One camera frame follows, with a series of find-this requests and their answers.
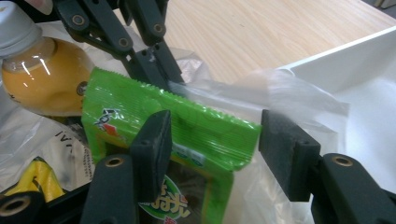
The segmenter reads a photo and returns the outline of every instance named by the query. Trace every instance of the plastic bottle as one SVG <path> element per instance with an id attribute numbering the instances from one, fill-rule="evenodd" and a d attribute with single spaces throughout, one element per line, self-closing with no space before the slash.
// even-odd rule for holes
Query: plastic bottle
<path id="1" fill-rule="evenodd" d="M 10 98 L 43 116 L 80 116 L 93 64 L 78 46 L 42 36 L 9 1 L 0 1 L 2 79 Z"/>

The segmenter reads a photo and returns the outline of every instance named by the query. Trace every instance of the yellow object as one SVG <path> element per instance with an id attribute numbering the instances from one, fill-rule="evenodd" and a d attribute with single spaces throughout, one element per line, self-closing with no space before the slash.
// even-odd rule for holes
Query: yellow object
<path id="1" fill-rule="evenodd" d="M 38 191 L 43 193 L 46 202 L 50 202 L 62 195 L 64 191 L 52 168 L 41 158 L 35 158 L 23 172 L 18 184 L 9 189 L 6 195 L 14 193 Z"/>
<path id="2" fill-rule="evenodd" d="M 43 37 L 23 54 L 4 60 L 3 82 L 10 98 L 34 113 L 80 116 L 91 70 L 91 60 L 78 46 Z"/>

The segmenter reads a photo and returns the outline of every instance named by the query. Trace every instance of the bottle cap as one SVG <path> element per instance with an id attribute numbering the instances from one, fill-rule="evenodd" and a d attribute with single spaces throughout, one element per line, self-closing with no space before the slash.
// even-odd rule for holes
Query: bottle cap
<path id="1" fill-rule="evenodd" d="M 0 1 L 0 58 L 19 53 L 41 36 L 41 29 L 15 3 Z"/>

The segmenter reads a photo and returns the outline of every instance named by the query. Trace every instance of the green snack bag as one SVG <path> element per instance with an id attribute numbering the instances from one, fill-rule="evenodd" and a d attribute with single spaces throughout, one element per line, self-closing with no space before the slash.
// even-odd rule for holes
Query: green snack bag
<path id="1" fill-rule="evenodd" d="M 233 171 L 247 165 L 261 126 L 198 105 L 149 84 L 92 71 L 82 122 L 93 159 L 127 153 L 146 119 L 170 110 L 174 142 L 161 195 L 140 204 L 142 223 L 221 223 Z"/>

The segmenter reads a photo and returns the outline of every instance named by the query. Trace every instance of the wooden table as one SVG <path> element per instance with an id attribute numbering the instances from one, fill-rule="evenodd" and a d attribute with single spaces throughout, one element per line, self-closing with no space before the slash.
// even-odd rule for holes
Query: wooden table
<path id="1" fill-rule="evenodd" d="M 170 47 L 195 51 L 231 83 L 396 25 L 361 0 L 171 0 Z"/>

